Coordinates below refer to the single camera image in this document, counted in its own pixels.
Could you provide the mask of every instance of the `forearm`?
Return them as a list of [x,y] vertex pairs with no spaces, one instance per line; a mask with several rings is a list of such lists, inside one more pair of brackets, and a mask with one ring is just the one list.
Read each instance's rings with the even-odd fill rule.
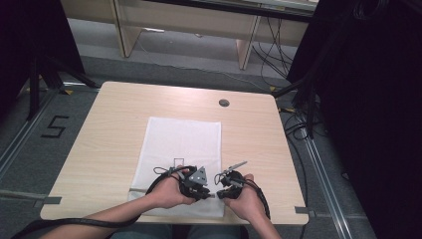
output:
[[266,216],[257,216],[249,220],[254,229],[258,232],[261,238],[265,239],[281,239],[279,232],[274,227],[273,223]]
[[[109,222],[128,221],[154,208],[154,200],[144,196],[122,205],[92,214],[86,218]],[[106,238],[118,228],[104,228],[84,225],[65,225],[54,229],[42,238]]]

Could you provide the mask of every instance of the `tripod leg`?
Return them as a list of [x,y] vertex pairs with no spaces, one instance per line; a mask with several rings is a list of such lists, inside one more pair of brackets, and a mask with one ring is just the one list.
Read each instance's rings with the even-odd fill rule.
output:
[[310,139],[314,138],[314,115],[316,108],[316,90],[311,86],[310,97],[308,99],[308,114],[307,114],[307,133]]
[[40,70],[41,76],[50,89],[60,89],[63,86],[63,81],[57,73],[56,69],[49,64],[43,62],[42,69]]
[[34,57],[31,61],[30,70],[30,105],[27,120],[30,120],[38,111],[40,106],[40,84],[38,79],[37,58]]
[[47,57],[47,56],[46,56],[46,60],[49,63],[51,63],[53,66],[56,66],[57,69],[62,69],[64,71],[66,71],[72,77],[76,78],[78,81],[84,83],[85,85],[87,85],[91,88],[96,88],[96,89],[100,88],[99,86],[97,86],[97,84],[95,82],[91,81],[90,79],[88,79],[84,75],[79,74],[78,72],[74,71],[72,68],[70,68],[70,67],[66,66],[65,64],[61,63],[59,60],[51,58],[51,57]]

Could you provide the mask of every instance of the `person's left hand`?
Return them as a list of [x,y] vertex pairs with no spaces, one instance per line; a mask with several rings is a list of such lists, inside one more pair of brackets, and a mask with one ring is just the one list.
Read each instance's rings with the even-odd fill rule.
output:
[[[177,173],[171,175],[177,179],[179,178]],[[195,202],[194,198],[186,197],[180,192],[179,181],[175,178],[164,178],[148,194],[153,197],[155,207],[171,208],[180,204],[190,205]]]

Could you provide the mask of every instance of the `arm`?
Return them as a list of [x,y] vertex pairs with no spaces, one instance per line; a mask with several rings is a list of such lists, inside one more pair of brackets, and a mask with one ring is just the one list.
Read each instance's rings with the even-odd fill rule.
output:
[[[248,174],[245,179],[254,180],[254,175]],[[242,189],[237,199],[224,198],[224,203],[230,207],[238,217],[249,221],[261,238],[280,238],[273,223],[265,214],[264,206],[257,196],[257,192],[249,185]]]
[[[177,173],[173,173],[173,176],[178,178]],[[151,193],[119,206],[89,215],[86,218],[124,222],[153,208],[171,208],[179,204],[192,204],[193,202],[195,202],[195,199],[185,197],[180,193],[178,181],[168,177],[158,183]],[[52,230],[42,238],[106,238],[115,230],[117,228],[65,225]]]

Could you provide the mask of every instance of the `person's right hand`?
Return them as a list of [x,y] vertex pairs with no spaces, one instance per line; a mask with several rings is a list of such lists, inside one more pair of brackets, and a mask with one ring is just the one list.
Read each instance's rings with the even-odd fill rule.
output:
[[[254,180],[254,175],[247,174],[245,180]],[[242,193],[237,199],[224,198],[224,203],[230,207],[236,215],[247,221],[256,217],[266,217],[264,205],[257,195],[257,192],[251,186],[245,184]]]

